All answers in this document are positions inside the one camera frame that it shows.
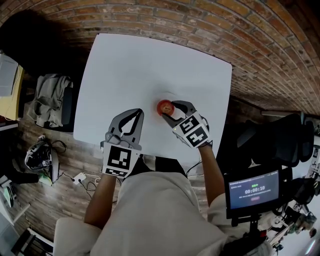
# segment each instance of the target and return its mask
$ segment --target yellow table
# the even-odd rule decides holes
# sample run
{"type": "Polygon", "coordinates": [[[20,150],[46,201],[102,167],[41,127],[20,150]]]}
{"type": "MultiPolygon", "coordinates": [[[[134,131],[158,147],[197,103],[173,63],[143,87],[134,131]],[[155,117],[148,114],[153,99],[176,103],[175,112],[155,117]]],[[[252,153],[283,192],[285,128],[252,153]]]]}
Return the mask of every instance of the yellow table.
{"type": "Polygon", "coordinates": [[[25,70],[22,66],[18,65],[18,70],[14,76],[12,95],[0,97],[0,116],[10,120],[18,120],[21,85],[25,74],[25,70]]]}

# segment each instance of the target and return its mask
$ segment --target white table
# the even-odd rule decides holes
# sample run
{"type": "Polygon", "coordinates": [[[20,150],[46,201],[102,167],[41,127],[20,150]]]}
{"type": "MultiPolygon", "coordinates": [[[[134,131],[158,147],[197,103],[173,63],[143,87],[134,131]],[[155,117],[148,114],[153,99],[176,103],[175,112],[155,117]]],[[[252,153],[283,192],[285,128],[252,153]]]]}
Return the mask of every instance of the white table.
{"type": "Polygon", "coordinates": [[[226,120],[232,66],[218,58],[161,40],[99,34],[86,63],[79,92],[73,136],[99,145],[112,119],[141,108],[142,153],[197,163],[188,148],[156,112],[160,100],[192,102],[210,125],[217,154],[226,120]]]}

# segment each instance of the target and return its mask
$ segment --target white power outlet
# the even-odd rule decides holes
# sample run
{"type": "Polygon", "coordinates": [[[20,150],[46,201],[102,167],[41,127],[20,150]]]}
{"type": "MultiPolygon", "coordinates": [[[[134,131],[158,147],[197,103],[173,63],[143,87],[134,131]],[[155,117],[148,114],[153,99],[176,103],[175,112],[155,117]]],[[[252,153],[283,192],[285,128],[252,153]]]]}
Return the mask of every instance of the white power outlet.
{"type": "Polygon", "coordinates": [[[79,184],[79,180],[82,182],[84,181],[85,179],[87,178],[87,176],[83,173],[83,172],[80,172],[77,176],[75,176],[73,179],[73,183],[75,185],[78,185],[79,184]]]}

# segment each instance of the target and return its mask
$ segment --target forearm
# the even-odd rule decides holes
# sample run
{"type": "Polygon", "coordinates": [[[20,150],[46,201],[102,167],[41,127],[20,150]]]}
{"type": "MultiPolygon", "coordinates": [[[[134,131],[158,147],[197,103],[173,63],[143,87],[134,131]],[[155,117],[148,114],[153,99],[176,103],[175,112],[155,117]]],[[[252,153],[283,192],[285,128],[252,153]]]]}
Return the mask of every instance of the forearm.
{"type": "Polygon", "coordinates": [[[206,198],[210,206],[216,197],[225,192],[224,177],[212,148],[208,145],[198,149],[202,159],[206,198]]]}
{"type": "Polygon", "coordinates": [[[110,218],[117,178],[103,174],[86,209],[84,223],[103,229],[110,218]]]}

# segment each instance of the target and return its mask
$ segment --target timer display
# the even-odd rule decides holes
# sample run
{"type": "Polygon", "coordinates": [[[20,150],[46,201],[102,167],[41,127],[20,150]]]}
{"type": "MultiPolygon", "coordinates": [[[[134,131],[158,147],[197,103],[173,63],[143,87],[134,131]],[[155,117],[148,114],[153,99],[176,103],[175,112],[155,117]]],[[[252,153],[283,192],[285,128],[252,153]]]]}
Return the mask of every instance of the timer display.
{"type": "Polygon", "coordinates": [[[229,182],[230,208],[243,208],[276,200],[279,197],[279,173],[229,182]]]}

